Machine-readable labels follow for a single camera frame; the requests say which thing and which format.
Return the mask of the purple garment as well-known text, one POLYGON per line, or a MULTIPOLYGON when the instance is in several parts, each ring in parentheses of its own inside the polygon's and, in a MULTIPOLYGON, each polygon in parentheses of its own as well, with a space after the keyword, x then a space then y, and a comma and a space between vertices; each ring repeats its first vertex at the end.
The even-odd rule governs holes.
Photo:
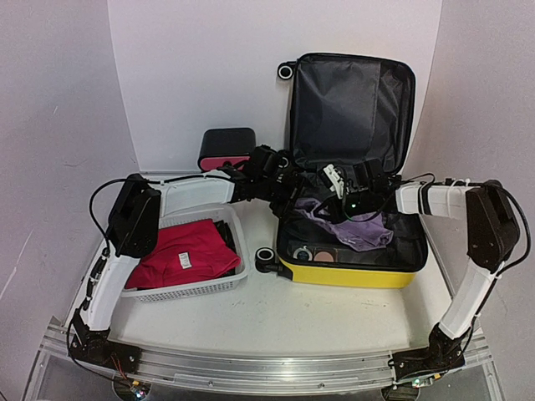
POLYGON ((307 220, 335 236, 337 240, 354 251, 374 251, 386 248, 394 238, 394 232, 385 227, 382 215, 371 218, 372 213, 357 216, 357 221, 333 223, 323 219, 326 214, 316 217, 313 211, 320 206, 314 198, 299 199, 294 210, 307 220))

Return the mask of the pink powder makeup compact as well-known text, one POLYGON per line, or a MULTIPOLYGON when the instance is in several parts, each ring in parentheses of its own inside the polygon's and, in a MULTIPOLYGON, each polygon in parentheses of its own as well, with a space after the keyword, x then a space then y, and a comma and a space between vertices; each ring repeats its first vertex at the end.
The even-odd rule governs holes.
POLYGON ((314 253, 313 260, 327 263, 336 262, 336 250, 319 249, 314 253))

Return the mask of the white perforated plastic basket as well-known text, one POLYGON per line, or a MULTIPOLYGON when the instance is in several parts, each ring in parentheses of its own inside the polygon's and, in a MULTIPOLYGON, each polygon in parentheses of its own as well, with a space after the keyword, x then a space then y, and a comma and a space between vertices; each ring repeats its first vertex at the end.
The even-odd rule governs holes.
POLYGON ((145 303, 168 301, 230 291, 245 280, 251 270, 250 256, 242 229, 242 223, 232 207, 225 205, 208 205, 170 213, 160 219, 160 230, 205 219, 211 219, 214 222, 224 221, 229 224, 237 246, 238 255, 242 258, 235 276, 156 289, 138 290, 134 288, 128 290, 125 288, 120 296, 145 303))

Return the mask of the black pink drawer organizer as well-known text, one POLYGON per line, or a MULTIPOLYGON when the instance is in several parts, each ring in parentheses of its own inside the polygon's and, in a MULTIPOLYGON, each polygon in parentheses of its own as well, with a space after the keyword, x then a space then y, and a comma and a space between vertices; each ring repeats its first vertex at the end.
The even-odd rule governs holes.
POLYGON ((209 129, 203 135, 197 165, 201 171, 226 163, 235 165, 248 160, 256 144, 256 133, 251 128, 209 129))

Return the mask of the black white patterned garment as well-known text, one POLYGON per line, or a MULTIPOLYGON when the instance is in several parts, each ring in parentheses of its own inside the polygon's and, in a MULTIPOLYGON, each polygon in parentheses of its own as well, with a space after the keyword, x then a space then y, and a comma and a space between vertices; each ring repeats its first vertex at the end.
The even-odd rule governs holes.
POLYGON ((217 278, 235 276, 242 258, 238 255, 231 228, 224 221, 215 221, 214 226, 217 229, 219 237, 221 237, 214 251, 214 257, 216 259, 215 268, 218 273, 217 278))

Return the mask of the yellow Pikachu hard-shell suitcase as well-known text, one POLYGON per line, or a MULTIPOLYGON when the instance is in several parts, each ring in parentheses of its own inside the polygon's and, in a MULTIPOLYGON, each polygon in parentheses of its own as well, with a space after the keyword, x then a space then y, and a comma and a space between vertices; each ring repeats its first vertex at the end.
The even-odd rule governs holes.
MULTIPOLYGON (((313 214, 334 221, 334 193, 318 172, 333 164, 352 174, 352 166, 379 159, 397 175, 388 191, 402 185, 401 170, 410 145, 415 75, 400 61, 368 56, 308 53, 278 66, 278 77, 292 84, 287 154, 290 167, 305 178, 299 199, 320 202, 313 214)), ((274 247, 257 250, 255 266, 292 282, 369 287, 407 287, 428 257, 420 218, 397 211, 380 213, 394 232, 383 249, 354 251, 294 208, 279 220, 274 247), (336 250, 336 262, 299 261, 293 252, 306 246, 336 250)))

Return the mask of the red t-shirt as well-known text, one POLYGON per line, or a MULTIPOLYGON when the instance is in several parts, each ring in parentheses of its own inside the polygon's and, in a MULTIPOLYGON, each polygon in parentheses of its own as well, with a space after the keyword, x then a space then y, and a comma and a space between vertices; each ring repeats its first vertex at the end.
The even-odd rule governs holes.
POLYGON ((216 279, 241 263, 211 219, 159 230, 154 251, 143 257, 125 288, 156 289, 216 279))

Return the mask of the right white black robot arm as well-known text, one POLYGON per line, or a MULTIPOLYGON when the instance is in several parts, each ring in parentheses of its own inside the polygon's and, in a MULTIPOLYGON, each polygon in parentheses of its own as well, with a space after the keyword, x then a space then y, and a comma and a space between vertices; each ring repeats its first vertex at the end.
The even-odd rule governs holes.
POLYGON ((497 281, 531 252, 530 227, 519 202, 497 180, 374 178, 351 187, 338 177, 331 187, 335 210, 345 221, 363 223, 394 211, 464 224, 466 270, 450 305, 426 346, 393 353, 390 360, 399 383, 421 382, 462 367, 476 321, 497 281))

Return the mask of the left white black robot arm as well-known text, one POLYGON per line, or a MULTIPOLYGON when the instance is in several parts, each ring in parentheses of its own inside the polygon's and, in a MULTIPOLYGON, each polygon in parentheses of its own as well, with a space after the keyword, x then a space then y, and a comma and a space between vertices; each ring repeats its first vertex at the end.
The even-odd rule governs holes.
POLYGON ((149 256, 162 237, 167 216, 193 207, 259 199, 272 213, 283 216, 295 204, 304 178, 294 169, 232 166, 166 180, 140 174, 121 179, 107 226, 99 231, 104 243, 89 269, 85 291, 66 332, 69 357, 86 364, 135 373, 140 348, 109 339, 113 312, 125 284, 140 260, 149 256))

